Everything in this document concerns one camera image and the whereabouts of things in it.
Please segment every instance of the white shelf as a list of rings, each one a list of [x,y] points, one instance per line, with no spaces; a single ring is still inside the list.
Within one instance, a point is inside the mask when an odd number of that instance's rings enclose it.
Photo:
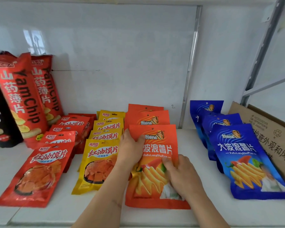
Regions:
[[[196,130],[177,130],[178,151],[194,164],[209,198],[231,226],[285,226],[285,200],[237,200],[230,193],[230,180],[209,161],[207,150]],[[63,174],[48,206],[21,208],[13,225],[71,226],[95,192],[71,195],[77,181],[81,155],[76,155],[67,174]],[[122,207],[121,226],[197,226],[189,210],[139,209]]]
[[[0,0],[0,1],[33,1],[33,2],[79,2],[106,4],[164,4],[164,5],[256,5],[271,4],[276,0]]]
[[[10,184],[12,178],[20,169],[32,150],[21,143],[14,148],[0,148],[0,195]],[[0,206],[0,225],[6,225],[19,207]]]

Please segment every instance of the black snack bag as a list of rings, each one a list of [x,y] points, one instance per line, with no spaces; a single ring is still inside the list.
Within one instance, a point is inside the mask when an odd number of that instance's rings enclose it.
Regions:
[[[0,147],[14,147],[22,141],[19,128],[0,90]]]

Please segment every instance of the metal bar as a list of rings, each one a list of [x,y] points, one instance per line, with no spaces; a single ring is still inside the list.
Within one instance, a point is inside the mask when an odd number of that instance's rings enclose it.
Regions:
[[[266,52],[267,52],[268,47],[270,45],[270,41],[272,39],[274,31],[277,27],[277,24],[279,22],[279,19],[281,17],[282,12],[283,12],[284,6],[285,6],[285,0],[277,0],[276,5],[274,7],[274,12],[273,12],[271,20],[270,20],[270,24],[268,26],[265,38],[264,38],[263,43],[262,43],[262,47],[260,49],[260,52],[259,52],[256,60],[255,60],[255,63],[254,63],[254,66],[253,66],[253,69],[252,69],[252,72],[250,75],[250,79],[247,83],[245,91],[252,89],[254,84],[255,84],[257,75],[258,75],[260,68],[261,68],[261,65],[264,61],[264,57],[266,55]],[[246,96],[246,97],[243,96],[242,100],[241,100],[241,105],[246,106],[248,98],[249,98],[249,96]]]
[[[281,78],[269,81],[267,83],[258,85],[257,87],[253,87],[252,89],[245,91],[243,97],[248,97],[250,95],[256,94],[256,93],[261,92],[261,91],[266,90],[266,89],[269,89],[270,87],[276,86],[276,85],[281,84],[283,82],[285,82],[285,75],[283,75]]]
[[[182,129],[183,124],[184,124],[184,118],[185,118],[185,112],[186,112],[186,106],[187,106],[187,100],[188,100],[188,90],[189,90],[189,84],[190,84],[190,80],[191,80],[191,76],[192,76],[192,69],[193,69],[196,45],[197,45],[197,41],[198,41],[198,29],[199,29],[202,9],[203,9],[203,6],[201,6],[201,5],[198,5],[197,9],[196,9],[194,33],[193,33],[190,58],[189,58],[189,64],[188,64],[188,70],[187,70],[185,91],[184,91],[184,97],[183,97],[183,105],[181,108],[181,115],[180,115],[181,117],[180,117],[180,122],[179,122],[179,126],[178,126],[179,129]]]

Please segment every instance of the person's right hand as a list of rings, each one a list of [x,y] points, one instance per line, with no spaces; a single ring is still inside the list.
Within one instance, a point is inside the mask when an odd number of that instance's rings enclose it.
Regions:
[[[187,201],[192,197],[205,196],[201,179],[189,158],[179,154],[178,160],[179,165],[176,168],[170,158],[163,158],[163,164],[174,189]]]

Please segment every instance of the printed symbol on cardboard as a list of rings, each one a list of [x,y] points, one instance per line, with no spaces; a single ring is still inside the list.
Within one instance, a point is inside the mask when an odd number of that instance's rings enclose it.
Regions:
[[[277,136],[277,137],[281,137],[282,135],[282,131],[281,130],[274,130],[274,135]]]

